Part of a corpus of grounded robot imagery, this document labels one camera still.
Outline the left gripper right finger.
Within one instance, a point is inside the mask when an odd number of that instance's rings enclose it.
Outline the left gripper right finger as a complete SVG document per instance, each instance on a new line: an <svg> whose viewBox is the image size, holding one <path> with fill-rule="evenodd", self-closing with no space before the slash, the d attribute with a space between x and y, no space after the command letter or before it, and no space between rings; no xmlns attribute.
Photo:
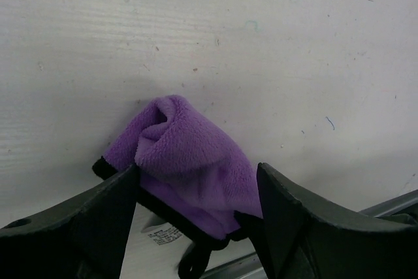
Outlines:
<svg viewBox="0 0 418 279"><path fill-rule="evenodd" d="M257 168L266 239L277 278L416 278L417 220L370 216Z"/></svg>

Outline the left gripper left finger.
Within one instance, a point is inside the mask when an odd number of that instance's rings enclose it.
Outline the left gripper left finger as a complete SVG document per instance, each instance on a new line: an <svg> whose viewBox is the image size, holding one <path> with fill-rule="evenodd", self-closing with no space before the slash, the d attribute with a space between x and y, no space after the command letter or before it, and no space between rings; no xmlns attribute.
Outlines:
<svg viewBox="0 0 418 279"><path fill-rule="evenodd" d="M1 228L2 278L119 278L138 169Z"/></svg>

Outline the purple and grey towel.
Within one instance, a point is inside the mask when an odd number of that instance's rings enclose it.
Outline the purple and grey towel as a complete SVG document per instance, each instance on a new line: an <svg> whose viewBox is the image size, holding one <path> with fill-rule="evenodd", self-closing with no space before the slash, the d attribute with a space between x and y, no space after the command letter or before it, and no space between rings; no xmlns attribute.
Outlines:
<svg viewBox="0 0 418 279"><path fill-rule="evenodd" d="M151 100L92 169L107 179L129 167L139 175L138 203L193 241L180 278L200 278L213 251L247 238L239 216L263 218L246 155L179 95Z"/></svg>

